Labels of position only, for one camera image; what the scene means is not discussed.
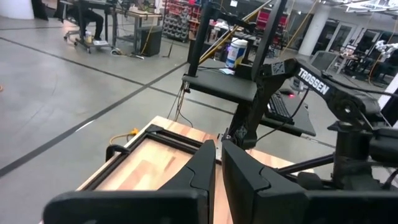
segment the keyboard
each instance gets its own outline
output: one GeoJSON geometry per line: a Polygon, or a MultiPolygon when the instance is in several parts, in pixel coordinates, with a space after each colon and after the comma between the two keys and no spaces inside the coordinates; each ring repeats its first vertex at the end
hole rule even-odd
{"type": "Polygon", "coordinates": [[[280,122],[286,122],[286,124],[294,124],[293,118],[291,118],[289,112],[286,109],[284,99],[278,91],[275,92],[269,100],[268,111],[265,112],[265,116],[270,119],[274,119],[280,122]]]}

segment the black cable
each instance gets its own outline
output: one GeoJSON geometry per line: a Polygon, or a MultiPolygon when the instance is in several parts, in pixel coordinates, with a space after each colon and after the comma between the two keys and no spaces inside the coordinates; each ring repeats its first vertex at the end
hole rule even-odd
{"type": "Polygon", "coordinates": [[[188,120],[188,118],[184,117],[184,115],[181,114],[180,109],[178,109],[178,113],[185,121],[188,121],[188,123],[191,125],[191,128],[193,128],[192,122],[190,120],[188,120]]]}
{"type": "Polygon", "coordinates": [[[220,8],[221,8],[221,9],[224,9],[224,11],[225,11],[227,14],[230,14],[230,13],[228,12],[228,10],[226,10],[226,8],[225,8],[224,6],[222,6],[220,3],[218,3],[218,2],[212,2],[212,3],[213,3],[213,4],[219,5],[220,8]]]}
{"type": "Polygon", "coordinates": [[[386,92],[382,92],[382,91],[365,90],[365,89],[363,89],[363,88],[356,88],[356,87],[349,86],[349,85],[347,85],[347,84],[341,83],[341,82],[335,80],[335,79],[332,78],[332,77],[329,77],[329,76],[326,76],[326,77],[327,77],[327,79],[330,80],[331,82],[336,83],[336,84],[339,84],[339,85],[341,85],[342,87],[347,88],[347,89],[350,89],[350,90],[357,90],[357,91],[362,91],[362,92],[364,92],[364,93],[375,93],[375,94],[393,96],[393,97],[398,98],[398,94],[395,94],[395,93],[386,93],[386,92]]]}
{"type": "Polygon", "coordinates": [[[169,111],[169,115],[167,115],[167,119],[168,119],[168,118],[170,117],[170,115],[172,114],[172,111],[173,111],[175,102],[177,101],[177,99],[179,99],[179,98],[181,97],[182,88],[183,88],[183,85],[181,86],[180,90],[179,90],[178,93],[177,93],[177,96],[176,96],[175,99],[174,99],[173,105],[172,105],[172,107],[171,107],[171,109],[170,109],[170,111],[169,111]]]}
{"type": "MultiPolygon", "coordinates": [[[[307,90],[306,90],[305,93],[304,93],[303,98],[301,99],[301,101],[300,101],[300,103],[298,104],[296,110],[293,112],[293,114],[290,116],[289,119],[292,119],[292,118],[297,114],[297,112],[299,111],[299,109],[300,109],[301,105],[303,104],[305,98],[307,97],[307,94],[308,94],[309,91],[310,91],[310,89],[307,88],[307,90]]],[[[282,127],[287,123],[287,121],[288,121],[288,120],[286,120],[285,122],[283,122],[280,126],[274,128],[272,131],[269,131],[268,133],[266,133],[266,134],[264,134],[263,136],[259,137],[259,138],[257,139],[256,142],[259,142],[262,138],[264,138],[264,137],[266,137],[266,136],[268,136],[268,135],[274,133],[275,131],[278,131],[280,128],[282,128],[282,127]]]]}
{"type": "Polygon", "coordinates": [[[177,103],[177,113],[178,113],[185,121],[188,121],[188,123],[191,125],[191,128],[193,128],[192,122],[191,122],[188,118],[184,117],[184,115],[181,114],[181,104],[182,104],[182,101],[178,101],[178,103],[177,103]]]}
{"type": "Polygon", "coordinates": [[[396,169],[386,180],[386,182],[383,185],[383,189],[389,190],[391,188],[391,184],[392,181],[394,180],[394,178],[396,177],[396,175],[398,174],[398,169],[396,169]]]}

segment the workbench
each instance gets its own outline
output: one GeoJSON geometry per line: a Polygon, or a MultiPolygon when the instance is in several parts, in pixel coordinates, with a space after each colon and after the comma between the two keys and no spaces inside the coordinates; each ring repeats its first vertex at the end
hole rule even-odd
{"type": "Polygon", "coordinates": [[[148,20],[148,18],[152,18],[155,19],[157,18],[157,26],[160,25],[160,21],[163,18],[162,14],[156,14],[156,13],[152,13],[152,12],[144,12],[144,11],[125,11],[123,9],[120,8],[116,8],[114,13],[117,14],[121,14],[125,17],[133,17],[134,18],[134,33],[132,35],[132,37],[118,37],[118,22],[116,21],[116,25],[113,26],[113,36],[112,36],[112,44],[113,46],[116,46],[116,40],[123,40],[123,41],[127,41],[127,42],[131,42],[134,44],[134,51],[132,54],[134,55],[140,55],[140,47],[141,46],[139,44],[139,30],[142,27],[142,19],[148,20]]]}
{"type": "MultiPolygon", "coordinates": [[[[186,136],[196,141],[206,141],[212,139],[216,141],[216,136],[207,134],[194,128],[180,123],[155,117],[146,127],[157,125],[173,133],[186,136]]],[[[136,139],[144,134],[139,132],[124,147],[134,144],[136,139]]],[[[255,149],[247,152],[258,161],[271,167],[284,167],[292,163],[275,156],[257,151],[255,149]]],[[[115,154],[101,168],[99,168],[90,178],[88,178],[77,190],[83,190],[97,175],[114,162],[118,154],[115,154]]],[[[157,190],[166,181],[173,177],[192,157],[191,154],[179,151],[169,146],[165,146],[153,140],[144,140],[115,170],[102,181],[96,190],[157,190]]],[[[216,165],[216,189],[215,189],[215,210],[214,223],[232,223],[229,205],[224,188],[223,174],[220,165],[216,165]]]]}

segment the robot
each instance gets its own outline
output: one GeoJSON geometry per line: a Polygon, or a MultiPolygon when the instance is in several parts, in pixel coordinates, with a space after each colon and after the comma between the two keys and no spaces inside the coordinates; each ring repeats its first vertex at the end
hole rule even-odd
{"type": "Polygon", "coordinates": [[[376,42],[374,48],[381,52],[381,57],[387,59],[391,57],[391,54],[398,49],[398,43],[395,44],[385,44],[384,40],[379,40],[376,42]]]}

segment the shelving unit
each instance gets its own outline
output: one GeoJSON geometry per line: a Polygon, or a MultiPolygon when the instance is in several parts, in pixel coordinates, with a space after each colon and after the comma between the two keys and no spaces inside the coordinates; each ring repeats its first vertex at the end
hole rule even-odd
{"type": "Polygon", "coordinates": [[[195,34],[200,21],[200,1],[166,0],[163,35],[186,42],[189,33],[195,34]]]}

